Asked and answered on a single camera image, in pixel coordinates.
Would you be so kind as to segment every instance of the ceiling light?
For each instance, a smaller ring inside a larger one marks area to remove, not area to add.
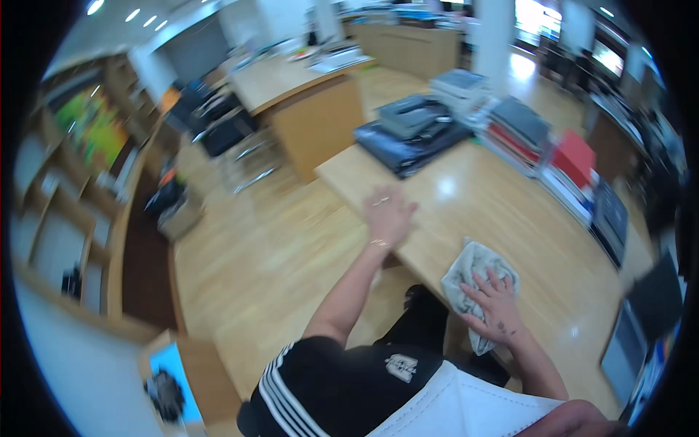
[[[156,18],[158,18],[158,16],[157,16],[157,15],[153,15],[151,18],[148,19],[147,22],[145,22],[145,24],[143,25],[143,27],[148,26],[148,25],[149,25],[150,23],[152,23]]]
[[[97,10],[102,6],[102,3],[104,3],[104,0],[94,0],[88,7],[87,7],[87,14],[92,15]]]
[[[132,12],[128,17],[127,17],[127,22],[131,21],[138,15],[140,12],[140,9],[136,9],[134,12]]]

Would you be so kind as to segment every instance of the wooden floor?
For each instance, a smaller ring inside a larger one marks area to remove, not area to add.
[[[377,107],[428,88],[423,80],[381,67],[355,77],[367,120],[377,117]],[[512,55],[508,83],[510,93],[551,122],[554,133],[568,127],[583,133],[582,104],[540,78],[529,58]],[[206,197],[204,218],[175,245],[182,312],[190,336],[214,339],[246,397],[359,253],[366,227],[322,181],[302,185],[288,165],[236,195],[226,191],[222,164],[196,148],[184,147],[178,165]],[[642,219],[630,215],[634,222]],[[383,274],[350,347],[385,334],[402,313],[406,289],[417,283],[402,267]]]

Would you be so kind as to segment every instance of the cleaning cloth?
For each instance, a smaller ring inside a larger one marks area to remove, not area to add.
[[[479,289],[473,280],[473,272],[478,273],[481,278],[490,283],[488,267],[493,269],[499,280],[503,280],[505,276],[510,276],[514,295],[519,294],[519,275],[517,272],[493,250],[471,241],[470,238],[465,238],[463,251],[442,278],[442,288],[456,313],[473,314],[485,321],[482,308],[473,299],[466,296],[461,290],[461,283],[463,282],[473,289]],[[482,338],[472,329],[468,330],[468,337],[476,355],[483,355],[496,346],[495,342]]]

